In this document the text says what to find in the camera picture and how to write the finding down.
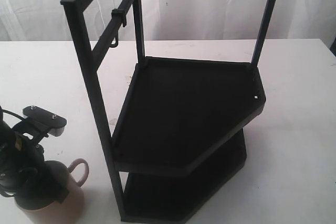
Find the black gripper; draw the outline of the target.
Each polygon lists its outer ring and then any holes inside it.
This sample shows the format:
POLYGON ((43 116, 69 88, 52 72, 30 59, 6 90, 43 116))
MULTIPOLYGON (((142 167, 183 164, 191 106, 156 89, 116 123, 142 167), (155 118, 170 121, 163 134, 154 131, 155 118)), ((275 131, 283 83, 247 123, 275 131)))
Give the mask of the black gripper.
POLYGON ((19 206, 35 210, 54 201, 62 204, 69 195, 69 173, 64 165, 44 164, 44 148, 35 141, 22 140, 19 150, 15 143, 1 141, 1 192, 18 193, 19 206))

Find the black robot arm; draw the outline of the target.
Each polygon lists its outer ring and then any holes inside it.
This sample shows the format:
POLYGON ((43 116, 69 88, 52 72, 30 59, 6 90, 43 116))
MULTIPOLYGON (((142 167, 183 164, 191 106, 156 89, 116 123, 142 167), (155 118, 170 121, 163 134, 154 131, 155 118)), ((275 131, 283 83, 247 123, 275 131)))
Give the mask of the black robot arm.
POLYGON ((1 195, 40 208, 69 195, 66 179, 59 179, 46 161, 40 141, 48 134, 58 136, 67 121, 55 123, 25 118, 13 127, 1 121, 1 195))

